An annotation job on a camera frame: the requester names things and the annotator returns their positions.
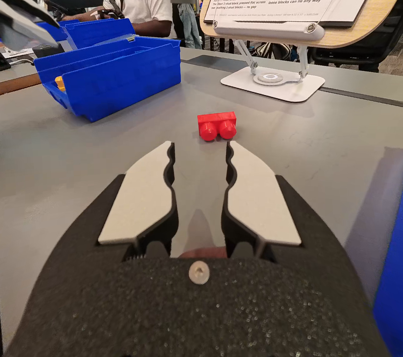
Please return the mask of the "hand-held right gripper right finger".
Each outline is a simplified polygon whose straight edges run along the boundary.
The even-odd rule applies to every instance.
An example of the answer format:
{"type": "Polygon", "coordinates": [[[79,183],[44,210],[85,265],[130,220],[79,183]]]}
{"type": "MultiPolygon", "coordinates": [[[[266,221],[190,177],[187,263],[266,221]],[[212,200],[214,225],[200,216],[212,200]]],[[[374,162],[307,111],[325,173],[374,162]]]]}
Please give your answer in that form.
{"type": "Polygon", "coordinates": [[[273,170],[236,141],[226,145],[226,182],[221,214],[228,257],[239,243],[254,256],[274,259],[270,245],[302,244],[273,170]]]}

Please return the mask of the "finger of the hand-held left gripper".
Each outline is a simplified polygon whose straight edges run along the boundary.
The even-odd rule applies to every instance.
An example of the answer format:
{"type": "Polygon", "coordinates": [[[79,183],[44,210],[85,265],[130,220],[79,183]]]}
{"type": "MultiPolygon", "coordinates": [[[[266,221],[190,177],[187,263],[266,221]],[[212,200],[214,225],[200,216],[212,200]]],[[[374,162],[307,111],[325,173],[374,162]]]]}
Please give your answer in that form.
{"type": "Polygon", "coordinates": [[[49,25],[59,28],[58,22],[51,16],[51,14],[41,7],[33,0],[1,0],[13,10],[21,12],[26,17],[33,19],[39,18],[41,21],[48,23],[49,25]]]}
{"type": "Polygon", "coordinates": [[[30,14],[16,12],[7,15],[1,12],[1,41],[13,50],[45,44],[56,47],[57,43],[48,30],[39,25],[44,22],[46,27],[59,29],[59,23],[45,13],[30,14]]]}

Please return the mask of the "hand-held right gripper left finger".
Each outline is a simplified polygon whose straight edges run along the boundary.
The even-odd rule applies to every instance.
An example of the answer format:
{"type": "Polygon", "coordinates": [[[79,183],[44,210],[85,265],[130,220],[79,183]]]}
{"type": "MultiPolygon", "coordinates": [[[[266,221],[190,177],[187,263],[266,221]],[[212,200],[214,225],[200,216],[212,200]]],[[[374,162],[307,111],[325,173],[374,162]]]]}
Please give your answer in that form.
{"type": "Polygon", "coordinates": [[[135,255],[145,255],[157,241],[170,255],[179,227],[174,163],[174,142],[165,141],[127,170],[98,237],[100,245],[130,244],[135,255]]]}

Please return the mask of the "red two-stud toy block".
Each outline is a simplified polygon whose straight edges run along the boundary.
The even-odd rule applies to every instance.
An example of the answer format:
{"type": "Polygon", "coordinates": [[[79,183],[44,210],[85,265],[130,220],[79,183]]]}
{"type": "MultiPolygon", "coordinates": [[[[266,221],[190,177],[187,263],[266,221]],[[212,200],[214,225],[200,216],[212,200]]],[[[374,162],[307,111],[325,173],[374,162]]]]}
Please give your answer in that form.
{"type": "Polygon", "coordinates": [[[213,141],[217,136],[229,140],[237,133],[234,112],[220,112],[197,116],[199,136],[204,141],[213,141]]]}

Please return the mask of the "blue plastic storage bin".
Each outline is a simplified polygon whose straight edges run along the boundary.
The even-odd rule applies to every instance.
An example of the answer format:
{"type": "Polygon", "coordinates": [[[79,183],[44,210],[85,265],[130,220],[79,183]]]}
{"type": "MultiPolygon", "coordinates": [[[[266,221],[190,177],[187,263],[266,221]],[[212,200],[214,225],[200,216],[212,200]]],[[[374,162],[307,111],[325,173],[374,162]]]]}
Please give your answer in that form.
{"type": "Polygon", "coordinates": [[[403,197],[377,289],[373,313],[387,349],[394,357],[403,355],[403,197]]]}
{"type": "Polygon", "coordinates": [[[75,116],[96,122],[181,82],[180,42],[136,37],[37,58],[46,91],[75,116]],[[66,91],[55,78],[62,76],[66,91]]]}
{"type": "Polygon", "coordinates": [[[135,34],[130,20],[101,19],[97,21],[61,22],[60,26],[67,35],[67,41],[73,50],[93,46],[114,38],[135,34]]]}
{"type": "Polygon", "coordinates": [[[55,41],[60,42],[67,40],[67,34],[65,33],[63,27],[67,26],[68,24],[79,22],[80,22],[79,20],[60,21],[58,22],[59,27],[54,27],[53,25],[50,25],[49,23],[46,22],[38,22],[37,25],[46,30],[53,37],[55,41]]]}

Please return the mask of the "grey desk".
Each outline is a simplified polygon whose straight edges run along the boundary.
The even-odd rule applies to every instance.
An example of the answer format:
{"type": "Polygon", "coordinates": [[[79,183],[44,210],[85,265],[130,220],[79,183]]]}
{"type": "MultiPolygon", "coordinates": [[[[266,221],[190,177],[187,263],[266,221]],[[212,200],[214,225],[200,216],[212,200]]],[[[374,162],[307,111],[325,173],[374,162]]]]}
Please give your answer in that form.
{"type": "Polygon", "coordinates": [[[95,123],[36,85],[1,95],[1,323],[10,344],[33,285],[71,223],[118,175],[175,143],[173,256],[222,246],[225,142],[197,115],[234,111],[235,139],[283,176],[333,231],[373,300],[402,191],[401,75],[310,66],[325,89],[288,104],[181,64],[181,84],[95,123]]]}

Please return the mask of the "person's right hand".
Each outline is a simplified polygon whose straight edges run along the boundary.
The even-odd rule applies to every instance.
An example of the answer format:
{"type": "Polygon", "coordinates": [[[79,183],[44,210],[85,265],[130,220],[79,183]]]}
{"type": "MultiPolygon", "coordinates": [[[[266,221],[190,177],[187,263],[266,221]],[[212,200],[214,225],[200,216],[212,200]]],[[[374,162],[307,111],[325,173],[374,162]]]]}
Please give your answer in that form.
{"type": "Polygon", "coordinates": [[[227,251],[225,247],[197,248],[183,252],[178,258],[188,259],[226,259],[227,251]]]}

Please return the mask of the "black box device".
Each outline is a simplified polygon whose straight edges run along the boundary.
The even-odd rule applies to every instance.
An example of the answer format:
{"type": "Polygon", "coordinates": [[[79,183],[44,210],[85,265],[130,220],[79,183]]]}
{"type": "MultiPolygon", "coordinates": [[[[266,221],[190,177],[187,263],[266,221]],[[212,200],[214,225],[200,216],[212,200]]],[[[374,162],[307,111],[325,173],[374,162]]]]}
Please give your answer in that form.
{"type": "Polygon", "coordinates": [[[58,43],[57,47],[52,47],[50,45],[41,44],[32,48],[36,58],[53,56],[55,54],[64,53],[64,49],[61,43],[58,43]]]}

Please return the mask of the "black device with stickers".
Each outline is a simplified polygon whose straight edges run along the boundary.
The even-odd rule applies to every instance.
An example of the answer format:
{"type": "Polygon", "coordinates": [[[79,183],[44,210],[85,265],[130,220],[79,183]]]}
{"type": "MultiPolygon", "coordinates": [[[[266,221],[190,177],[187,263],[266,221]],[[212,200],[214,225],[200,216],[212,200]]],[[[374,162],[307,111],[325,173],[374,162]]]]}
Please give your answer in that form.
{"type": "Polygon", "coordinates": [[[97,10],[96,13],[96,18],[98,20],[104,20],[104,19],[114,19],[114,20],[118,20],[118,19],[124,19],[125,16],[122,12],[122,10],[120,9],[120,7],[118,6],[116,0],[109,0],[109,2],[112,5],[112,9],[100,9],[97,10]]]}

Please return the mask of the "white stand with wooden board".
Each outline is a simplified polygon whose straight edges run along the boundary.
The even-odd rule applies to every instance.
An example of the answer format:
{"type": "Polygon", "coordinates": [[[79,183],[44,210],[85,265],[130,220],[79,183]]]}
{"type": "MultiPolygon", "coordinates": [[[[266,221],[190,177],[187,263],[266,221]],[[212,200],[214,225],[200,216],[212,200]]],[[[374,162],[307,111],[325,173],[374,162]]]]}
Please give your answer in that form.
{"type": "Polygon", "coordinates": [[[251,22],[221,19],[205,23],[210,0],[204,0],[200,24],[210,37],[230,38],[244,56],[250,70],[243,68],[223,78],[221,83],[247,92],[290,103],[305,102],[325,79],[308,74],[309,47],[338,48],[353,44],[373,32],[383,22],[397,0],[366,0],[351,26],[321,22],[251,22]],[[245,40],[287,43],[297,46],[298,72],[258,66],[246,48],[245,40]]]}

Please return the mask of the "black white striped bag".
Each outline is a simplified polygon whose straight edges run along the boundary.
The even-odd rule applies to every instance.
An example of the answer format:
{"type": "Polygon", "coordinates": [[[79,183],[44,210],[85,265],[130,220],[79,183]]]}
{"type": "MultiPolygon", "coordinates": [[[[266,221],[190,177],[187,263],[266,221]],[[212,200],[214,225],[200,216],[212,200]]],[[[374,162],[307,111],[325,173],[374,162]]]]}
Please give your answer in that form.
{"type": "Polygon", "coordinates": [[[253,57],[270,59],[273,55],[273,45],[274,44],[270,42],[262,42],[252,50],[251,55],[253,57]]]}

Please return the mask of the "denim jacket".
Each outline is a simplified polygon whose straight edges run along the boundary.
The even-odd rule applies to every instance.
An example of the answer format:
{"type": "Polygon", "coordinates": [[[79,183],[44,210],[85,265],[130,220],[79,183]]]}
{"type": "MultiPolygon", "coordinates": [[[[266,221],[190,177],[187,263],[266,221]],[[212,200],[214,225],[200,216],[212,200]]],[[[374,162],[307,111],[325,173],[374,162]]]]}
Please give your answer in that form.
{"type": "Polygon", "coordinates": [[[185,47],[201,50],[202,41],[193,6],[189,3],[181,3],[177,6],[179,17],[183,24],[185,47]]]}

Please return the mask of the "black office chair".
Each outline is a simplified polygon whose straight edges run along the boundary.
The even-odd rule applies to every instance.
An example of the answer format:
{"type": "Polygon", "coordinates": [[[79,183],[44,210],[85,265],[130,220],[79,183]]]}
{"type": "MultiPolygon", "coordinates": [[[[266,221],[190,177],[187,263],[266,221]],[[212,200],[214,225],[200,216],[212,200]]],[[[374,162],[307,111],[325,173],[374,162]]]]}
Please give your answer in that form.
{"type": "Polygon", "coordinates": [[[381,25],[360,41],[335,49],[311,48],[310,59],[320,66],[358,66],[360,71],[378,73],[379,64],[395,48],[402,32],[402,4],[396,3],[381,25]]]}

